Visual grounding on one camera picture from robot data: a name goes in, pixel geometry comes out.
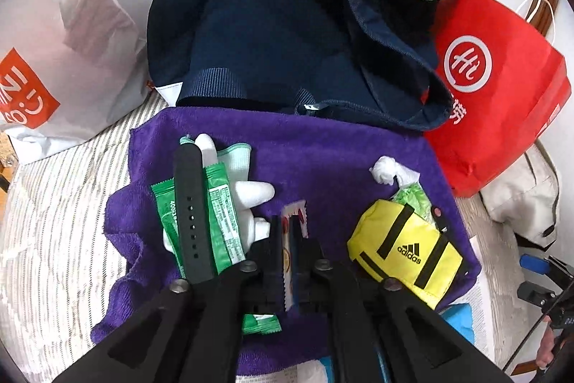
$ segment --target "purple towel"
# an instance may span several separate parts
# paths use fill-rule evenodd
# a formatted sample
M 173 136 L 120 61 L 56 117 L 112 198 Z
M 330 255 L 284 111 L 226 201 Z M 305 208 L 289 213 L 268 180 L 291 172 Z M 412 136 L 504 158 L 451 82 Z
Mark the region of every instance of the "purple towel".
M 421 184 L 450 218 L 455 246 L 469 262 L 469 274 L 455 279 L 441 304 L 466 293 L 480 272 L 450 187 L 420 136 L 315 117 L 219 108 L 168 108 L 131 132 L 131 183 L 109 198 L 104 222 L 106 237 L 130 269 L 110 291 L 107 313 L 92 330 L 95 343 L 178 277 L 175 261 L 163 247 L 150 185 L 173 177 L 173 152 L 186 134 L 207 133 L 219 149 L 250 143 L 250 180 L 270 182 L 276 190 L 274 199 L 254 214 L 269 217 L 290 202 L 306 199 L 309 235 L 319 239 L 332 260 L 348 259 L 346 242 L 361 214 L 375 200 L 397 191 L 397 186 L 377 184 L 368 171 L 380 156 L 392 156 L 421 173 Z M 245 336 L 237 374 L 275 372 L 329 354 L 324 316 L 289 312 L 279 319 L 281 333 Z

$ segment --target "blue handle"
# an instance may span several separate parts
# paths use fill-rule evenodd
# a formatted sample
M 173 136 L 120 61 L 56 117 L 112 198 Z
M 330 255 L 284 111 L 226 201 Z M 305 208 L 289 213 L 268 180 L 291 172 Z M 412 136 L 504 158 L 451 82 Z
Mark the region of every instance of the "blue handle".
M 550 272 L 550 264 L 546 260 L 532 255 L 524 254 L 521 256 L 520 266 L 538 274 L 547 274 Z

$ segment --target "white shopping bag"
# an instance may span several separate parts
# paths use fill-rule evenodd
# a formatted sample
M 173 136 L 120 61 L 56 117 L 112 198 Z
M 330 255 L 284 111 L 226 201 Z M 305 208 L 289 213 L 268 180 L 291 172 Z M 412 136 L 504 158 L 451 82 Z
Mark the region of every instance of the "white shopping bag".
M 21 163 L 143 103 L 145 40 L 116 0 L 0 0 L 0 130 Z

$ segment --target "mattress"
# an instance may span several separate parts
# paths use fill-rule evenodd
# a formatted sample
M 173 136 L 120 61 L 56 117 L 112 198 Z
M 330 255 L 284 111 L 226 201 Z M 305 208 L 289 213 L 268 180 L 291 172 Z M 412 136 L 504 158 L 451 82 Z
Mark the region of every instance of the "mattress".
M 0 231 L 0 339 L 32 383 L 52 381 L 91 347 L 126 262 L 102 233 L 108 196 L 129 183 L 130 129 L 142 106 L 83 145 L 15 172 Z

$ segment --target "blue object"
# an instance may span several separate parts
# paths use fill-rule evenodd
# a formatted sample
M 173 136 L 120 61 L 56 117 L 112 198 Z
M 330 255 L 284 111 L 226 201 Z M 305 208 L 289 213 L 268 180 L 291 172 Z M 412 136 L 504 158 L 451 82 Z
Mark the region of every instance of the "blue object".
M 331 357 L 323 357 L 322 359 L 319 359 L 319 362 L 321 362 L 323 367 L 325 367 L 327 383 L 335 383 L 335 375 L 333 375 L 333 361 Z
M 474 331 L 472 330 L 472 308 L 470 304 L 455 304 L 442 311 L 443 319 L 474 344 Z
M 528 254 L 520 257 L 520 266 L 538 274 L 550 272 L 550 264 L 546 260 Z
M 157 87 L 183 83 L 178 106 L 426 131 L 452 111 L 435 73 L 435 8 L 424 0 L 153 0 L 150 75 Z

